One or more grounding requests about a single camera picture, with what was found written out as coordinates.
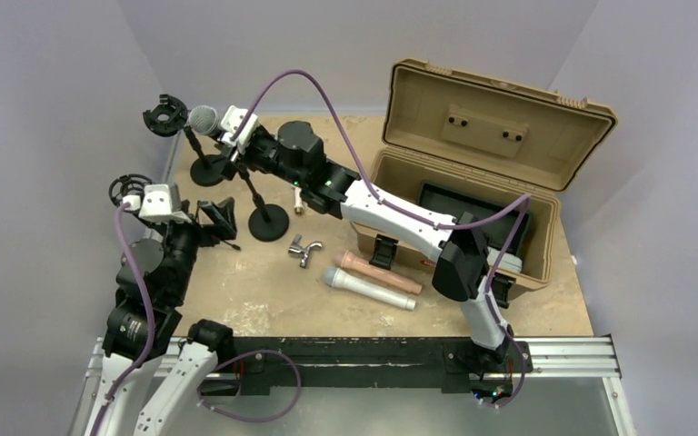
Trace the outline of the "black round-base stand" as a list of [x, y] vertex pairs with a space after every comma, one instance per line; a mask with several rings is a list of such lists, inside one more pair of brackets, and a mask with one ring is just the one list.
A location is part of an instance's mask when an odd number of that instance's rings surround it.
[[248, 230], [258, 241], [273, 242], [282, 238], [289, 229], [289, 215], [286, 210], [274, 203], [267, 203], [254, 187], [248, 170], [241, 164], [229, 159], [231, 170], [238, 174], [248, 187], [254, 203], [254, 210], [248, 218]]
[[189, 173], [191, 180], [202, 187], [218, 185], [223, 181], [220, 174], [220, 154], [206, 154], [197, 134], [186, 126], [188, 113], [191, 111], [178, 98], [170, 94], [160, 94], [159, 103], [142, 113], [146, 128], [160, 137], [172, 137], [183, 133], [190, 148], [196, 154]]

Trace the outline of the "black speckled microphone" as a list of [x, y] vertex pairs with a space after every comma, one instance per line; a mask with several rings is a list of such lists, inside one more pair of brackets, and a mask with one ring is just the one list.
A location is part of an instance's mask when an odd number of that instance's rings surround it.
[[211, 106], [198, 105], [189, 113], [186, 126], [195, 134], [206, 136], [220, 143], [225, 133], [222, 116]]

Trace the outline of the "white plastic faucet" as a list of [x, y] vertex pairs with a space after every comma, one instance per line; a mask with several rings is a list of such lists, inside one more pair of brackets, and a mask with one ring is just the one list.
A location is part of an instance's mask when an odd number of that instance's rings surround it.
[[294, 204], [293, 209], [296, 216], [303, 216], [305, 212], [304, 201], [302, 199], [302, 189], [298, 186], [293, 187]]

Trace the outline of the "black tripod microphone stand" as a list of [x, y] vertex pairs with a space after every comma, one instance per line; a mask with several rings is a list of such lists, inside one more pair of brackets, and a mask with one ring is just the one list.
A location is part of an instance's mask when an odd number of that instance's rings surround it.
[[[144, 188], [148, 184], [155, 184], [151, 178], [138, 174], [138, 173], [130, 173], [130, 174], [125, 174], [122, 175], [116, 179], [114, 179], [111, 184], [109, 185], [108, 188], [108, 196], [109, 199], [111, 200], [112, 204], [115, 206], [121, 206], [123, 198], [128, 195], [128, 194], [137, 194], [141, 195], [144, 193]], [[192, 218], [192, 221], [195, 221], [199, 223], [201, 226], [202, 224], [210, 224], [210, 220], [202, 213], [198, 207], [197, 207], [197, 202], [195, 207], [191, 206], [191, 202], [188, 200], [182, 199], [182, 206], [185, 212], [188, 213], [188, 215]], [[157, 234], [160, 235], [162, 240], [165, 240], [165, 231], [166, 227], [169, 223], [147, 223], [145, 221], [142, 221], [136, 217], [138, 221], [140, 221], [145, 227], [148, 229], [156, 232]], [[220, 241], [216, 240], [214, 237], [210, 236], [211, 238], [211, 246], [214, 247], [220, 243], [226, 244], [230, 246], [231, 248], [239, 251], [241, 247], [237, 244], [234, 243], [234, 240], [232, 241]]]

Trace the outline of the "white silver microphone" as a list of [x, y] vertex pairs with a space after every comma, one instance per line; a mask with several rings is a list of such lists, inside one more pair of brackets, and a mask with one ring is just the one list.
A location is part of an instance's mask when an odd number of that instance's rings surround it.
[[354, 292], [409, 312], [413, 311], [416, 305], [415, 299], [411, 297], [402, 296], [380, 285], [354, 277], [340, 268], [325, 268], [321, 280], [329, 287]]

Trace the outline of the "pink rose-gold microphone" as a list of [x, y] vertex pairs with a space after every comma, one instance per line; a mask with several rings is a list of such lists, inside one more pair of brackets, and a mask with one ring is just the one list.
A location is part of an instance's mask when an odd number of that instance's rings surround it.
[[412, 295], [420, 295], [423, 290], [423, 286], [420, 283], [404, 277], [397, 272], [374, 266], [349, 250], [339, 250], [335, 252], [333, 261], [338, 267], [360, 273], [363, 276], [370, 277], [378, 282], [390, 285], [397, 290]]

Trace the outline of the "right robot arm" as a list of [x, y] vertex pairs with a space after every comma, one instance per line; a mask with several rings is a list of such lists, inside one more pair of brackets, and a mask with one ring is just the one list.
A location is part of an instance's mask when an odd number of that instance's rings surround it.
[[288, 122], [272, 135], [257, 122], [233, 117], [220, 123], [217, 140], [238, 172], [274, 175], [300, 189], [315, 212], [374, 228], [434, 262], [433, 287], [459, 302], [476, 362], [494, 370], [508, 360], [512, 337], [492, 293], [487, 242], [472, 215], [432, 212], [385, 192], [327, 158], [307, 122]]

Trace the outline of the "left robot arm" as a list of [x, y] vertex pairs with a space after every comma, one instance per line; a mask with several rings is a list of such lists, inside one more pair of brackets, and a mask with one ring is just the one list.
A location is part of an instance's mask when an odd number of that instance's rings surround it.
[[211, 220], [200, 224], [193, 215], [156, 223], [136, 212], [157, 238], [125, 243], [116, 275], [115, 308], [107, 319], [102, 349], [100, 386], [87, 435], [135, 435], [155, 428], [138, 424], [141, 411], [162, 408], [174, 395], [147, 402], [153, 378], [182, 316], [190, 276], [202, 247], [231, 242], [236, 234], [234, 199], [200, 201], [199, 211]]

